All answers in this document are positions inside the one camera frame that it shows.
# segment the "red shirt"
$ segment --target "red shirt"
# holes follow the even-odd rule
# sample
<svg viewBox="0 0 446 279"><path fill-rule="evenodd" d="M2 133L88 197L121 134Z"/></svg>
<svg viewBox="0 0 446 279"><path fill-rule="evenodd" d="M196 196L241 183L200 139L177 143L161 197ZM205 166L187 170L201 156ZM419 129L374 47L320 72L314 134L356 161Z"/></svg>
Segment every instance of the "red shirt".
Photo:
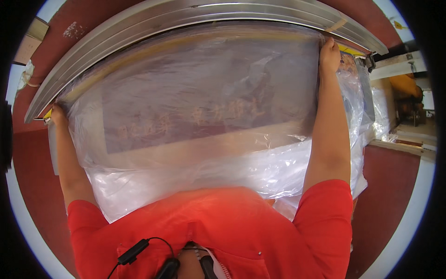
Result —
<svg viewBox="0 0 446 279"><path fill-rule="evenodd" d="M350 257L350 187L328 180L302 197L293 222L244 187L180 192L109 224L93 204L68 206L81 278L106 278L139 240L161 237L177 255L188 241L210 249L232 278L345 278ZM170 257L159 240L111 278L152 278Z"/></svg>

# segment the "person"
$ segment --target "person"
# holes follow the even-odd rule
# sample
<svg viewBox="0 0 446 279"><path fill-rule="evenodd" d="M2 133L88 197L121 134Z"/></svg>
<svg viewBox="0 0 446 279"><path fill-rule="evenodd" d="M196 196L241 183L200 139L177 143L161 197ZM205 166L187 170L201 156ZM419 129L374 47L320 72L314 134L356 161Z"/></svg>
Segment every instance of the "person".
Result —
<svg viewBox="0 0 446 279"><path fill-rule="evenodd" d="M311 156L293 222L256 192L229 185L179 192L109 224L78 163L68 119L55 105L60 185L80 277L161 278L167 259L176 258L170 263L179 267L169 276L178 279L345 278L353 202L339 65L340 51L330 38L320 52ZM128 252L141 250L137 260L118 264L140 241L146 249Z"/></svg>

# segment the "plastic bag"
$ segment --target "plastic bag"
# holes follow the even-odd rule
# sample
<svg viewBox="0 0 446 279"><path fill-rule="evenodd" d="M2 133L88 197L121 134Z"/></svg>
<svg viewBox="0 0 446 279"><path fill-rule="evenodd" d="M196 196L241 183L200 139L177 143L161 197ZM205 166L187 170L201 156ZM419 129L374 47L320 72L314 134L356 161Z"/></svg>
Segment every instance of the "plastic bag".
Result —
<svg viewBox="0 0 446 279"><path fill-rule="evenodd" d="M375 138L384 142L393 142L396 135L390 134L391 126L384 90L374 87L372 88L372 94L375 108L375 122L373 123Z"/></svg>
<svg viewBox="0 0 446 279"><path fill-rule="evenodd" d="M59 101L107 220L201 187L299 195L322 40L272 22L194 26L110 57L67 87ZM338 78L353 147L360 82L349 71Z"/></svg>

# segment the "hand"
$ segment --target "hand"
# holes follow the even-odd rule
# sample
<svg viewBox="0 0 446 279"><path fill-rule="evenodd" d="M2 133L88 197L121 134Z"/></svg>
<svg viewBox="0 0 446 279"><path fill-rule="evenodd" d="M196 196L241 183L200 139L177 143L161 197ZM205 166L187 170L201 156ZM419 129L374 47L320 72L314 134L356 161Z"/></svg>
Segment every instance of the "hand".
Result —
<svg viewBox="0 0 446 279"><path fill-rule="evenodd" d="M51 112L51 120L56 126L66 125L68 126L68 119L59 105L53 105L53 111Z"/></svg>
<svg viewBox="0 0 446 279"><path fill-rule="evenodd" d="M341 64L341 53L339 46L333 38L328 41L321 49L319 58L319 72L321 74L334 74Z"/></svg>

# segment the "red floor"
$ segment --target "red floor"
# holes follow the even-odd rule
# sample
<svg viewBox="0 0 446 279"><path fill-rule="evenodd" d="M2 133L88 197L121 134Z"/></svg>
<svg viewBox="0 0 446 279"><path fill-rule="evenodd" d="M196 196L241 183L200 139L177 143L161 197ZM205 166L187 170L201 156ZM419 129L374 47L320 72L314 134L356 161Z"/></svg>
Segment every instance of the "red floor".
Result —
<svg viewBox="0 0 446 279"><path fill-rule="evenodd" d="M85 36L111 16L139 2L141 1L67 0L50 21L48 33L32 57L35 69L30 82L41 83L81 36ZM395 29L372 0L322 2L365 26L388 48L401 44ZM76 22L79 28L82 26L85 32L77 38L64 37L64 31L73 22ZM42 237L68 271L78 277L69 243L62 192L51 165L47 130L42 121L23 123L36 91L35 87L25 87L18 92L14 104L13 160L17 180L26 206ZM385 162L382 160L384 156L389 158ZM419 157L410 155L408 158L406 154L369 146L366 148L365 161L364 175L369 181L369 188L359 197L354 213L354 259L352 257L348 278L358 278L375 260L393 234L412 193ZM398 178L404 176L406 179L399 181L395 174L399 175Z"/></svg>

